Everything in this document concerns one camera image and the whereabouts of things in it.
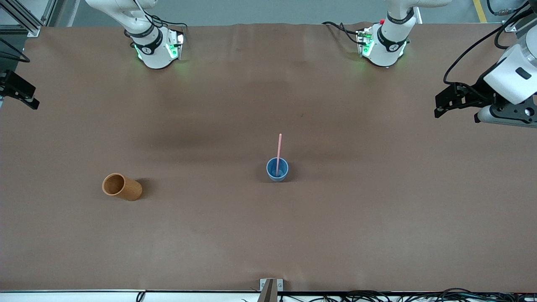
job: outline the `brown table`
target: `brown table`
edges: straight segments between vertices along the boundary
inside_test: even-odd
[[[537,291],[536,130],[433,115],[494,27],[418,25],[389,69],[325,26],[194,27],[163,70],[120,28],[44,28],[18,69],[40,108],[0,113],[0,288]]]

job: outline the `cup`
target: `cup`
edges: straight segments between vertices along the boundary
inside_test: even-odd
[[[267,163],[267,174],[273,182],[281,182],[289,172],[289,165],[280,157],[280,166],[278,167],[278,176],[276,176],[276,157],[270,159]]]
[[[142,185],[120,173],[112,173],[103,181],[103,192],[133,202],[142,195]]]

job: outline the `blue cup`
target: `blue cup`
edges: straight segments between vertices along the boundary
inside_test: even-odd
[[[280,157],[280,166],[278,167],[278,177],[276,177],[276,157],[270,159],[267,163],[267,174],[273,182],[281,182],[289,172],[289,165]]]

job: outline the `brown cup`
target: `brown cup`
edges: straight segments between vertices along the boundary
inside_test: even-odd
[[[112,173],[103,181],[103,192],[133,202],[142,195],[142,185],[120,173]]]

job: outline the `yellow stripe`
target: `yellow stripe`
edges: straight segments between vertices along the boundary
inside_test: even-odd
[[[474,1],[474,6],[475,6],[475,11],[477,12],[477,16],[479,17],[479,22],[486,23],[487,18],[485,17],[485,12],[483,11],[483,7],[481,6],[481,1],[480,0],[473,0],[473,1]]]

